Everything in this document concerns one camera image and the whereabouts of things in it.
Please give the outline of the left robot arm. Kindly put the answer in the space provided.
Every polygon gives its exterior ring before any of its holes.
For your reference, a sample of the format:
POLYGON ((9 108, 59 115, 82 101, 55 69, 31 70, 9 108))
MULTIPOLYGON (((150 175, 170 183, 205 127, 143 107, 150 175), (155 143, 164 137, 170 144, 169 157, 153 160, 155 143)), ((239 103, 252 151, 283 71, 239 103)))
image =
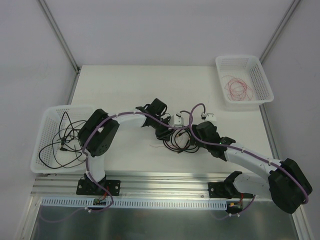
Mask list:
POLYGON ((78 196, 119 196, 121 181, 106 175, 105 153, 111 147, 119 129, 125 127, 152 127, 160 141, 169 141, 174 129, 183 125, 180 116, 167 113, 168 106, 155 98, 152 103, 134 110, 109 115, 99 108, 78 132, 81 151, 85 154, 85 173, 78 181, 78 196))

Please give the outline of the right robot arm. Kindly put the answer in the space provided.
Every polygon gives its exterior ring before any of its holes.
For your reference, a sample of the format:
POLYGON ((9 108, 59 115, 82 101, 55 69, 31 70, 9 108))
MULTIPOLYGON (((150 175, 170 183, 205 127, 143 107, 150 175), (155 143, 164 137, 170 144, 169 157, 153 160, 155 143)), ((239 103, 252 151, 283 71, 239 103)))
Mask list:
POLYGON ((213 157, 246 169, 235 170, 228 177, 209 187, 215 197, 232 199, 240 194, 270 199, 282 211, 293 214, 309 201, 313 189, 301 168, 291 158, 268 158, 245 149, 229 137, 221 137, 217 127, 204 121, 191 126, 195 145, 206 149, 213 157))

